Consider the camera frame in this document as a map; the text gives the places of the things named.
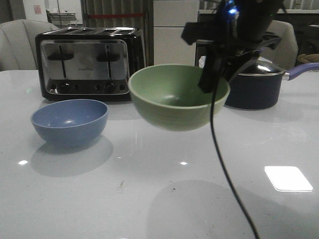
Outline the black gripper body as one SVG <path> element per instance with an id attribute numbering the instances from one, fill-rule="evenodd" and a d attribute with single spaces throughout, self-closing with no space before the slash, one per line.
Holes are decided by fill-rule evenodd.
<path id="1" fill-rule="evenodd" d="M 282 0 L 222 0 L 212 20 L 187 22 L 181 38 L 234 55 L 237 51 L 275 49 L 281 37 L 267 29 L 282 8 Z"/>

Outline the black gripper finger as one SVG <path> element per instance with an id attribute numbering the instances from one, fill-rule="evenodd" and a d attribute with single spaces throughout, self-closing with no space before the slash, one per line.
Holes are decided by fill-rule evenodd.
<path id="1" fill-rule="evenodd" d="M 216 45 L 206 47 L 206 60 L 198 83 L 199 88 L 204 93 L 212 93 L 217 89 L 225 62 L 226 55 L 223 48 Z"/>
<path id="2" fill-rule="evenodd" d="M 253 65 L 259 58 L 262 49 L 244 52 L 241 55 L 236 55 L 227 58 L 226 61 L 226 81 L 230 83 L 245 69 Z"/>

